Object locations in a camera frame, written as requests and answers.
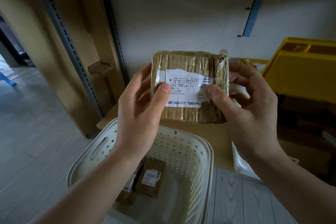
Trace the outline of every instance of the hand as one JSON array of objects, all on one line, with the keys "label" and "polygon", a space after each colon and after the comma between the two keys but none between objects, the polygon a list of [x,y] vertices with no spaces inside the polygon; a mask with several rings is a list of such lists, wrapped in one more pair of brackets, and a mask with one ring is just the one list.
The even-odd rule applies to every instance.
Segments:
[{"label": "hand", "polygon": [[163,83],[154,94],[151,103],[150,93],[144,93],[151,86],[151,79],[145,80],[152,71],[149,64],[136,73],[119,98],[118,132],[114,149],[124,154],[143,158],[152,146],[163,108],[169,95],[170,85]]},{"label": "hand", "polygon": [[229,64],[230,82],[246,87],[250,98],[240,90],[230,90],[231,98],[215,85],[207,87],[207,94],[223,112],[230,139],[245,160],[252,157],[269,158],[282,152],[277,140],[276,95],[257,69],[240,63]]}]

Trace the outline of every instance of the forearm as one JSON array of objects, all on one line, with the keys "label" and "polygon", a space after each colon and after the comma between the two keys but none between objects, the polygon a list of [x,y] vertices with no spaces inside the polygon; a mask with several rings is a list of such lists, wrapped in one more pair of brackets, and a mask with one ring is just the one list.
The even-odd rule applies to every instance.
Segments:
[{"label": "forearm", "polygon": [[299,223],[336,223],[336,190],[281,150],[273,158],[254,157],[250,166]]},{"label": "forearm", "polygon": [[52,210],[36,223],[101,223],[120,191],[141,161],[122,151],[111,154],[74,184]]}]

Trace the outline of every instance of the blue tape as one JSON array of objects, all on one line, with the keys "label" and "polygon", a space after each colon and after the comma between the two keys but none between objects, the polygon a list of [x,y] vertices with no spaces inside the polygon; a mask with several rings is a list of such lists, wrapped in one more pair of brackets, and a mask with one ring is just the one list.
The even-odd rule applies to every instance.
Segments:
[{"label": "blue tape", "polygon": [[257,20],[259,10],[261,8],[261,5],[263,4],[263,1],[264,0],[254,0],[253,1],[252,7],[250,10],[250,15],[247,18],[245,29],[242,35],[243,37],[250,37],[255,21]]}]

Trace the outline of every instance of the basket bottom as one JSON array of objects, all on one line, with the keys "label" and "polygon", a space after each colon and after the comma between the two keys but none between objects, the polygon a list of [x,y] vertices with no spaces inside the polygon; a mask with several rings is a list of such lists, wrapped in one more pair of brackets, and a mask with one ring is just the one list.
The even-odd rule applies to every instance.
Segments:
[{"label": "basket bottom", "polygon": [[137,194],[133,205],[113,208],[140,223],[185,223],[190,198],[191,179],[167,168],[158,198]]}]

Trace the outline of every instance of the gray wood plank floor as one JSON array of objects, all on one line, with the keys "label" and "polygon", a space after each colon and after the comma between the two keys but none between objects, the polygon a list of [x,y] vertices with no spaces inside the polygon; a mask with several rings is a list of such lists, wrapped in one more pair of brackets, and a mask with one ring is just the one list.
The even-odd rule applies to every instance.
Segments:
[{"label": "gray wood plank floor", "polygon": [[[66,175],[84,139],[36,68],[0,71],[0,223],[26,223],[67,191]],[[120,224],[107,216],[105,224]],[[208,224],[296,221],[262,182],[214,167]]]}]

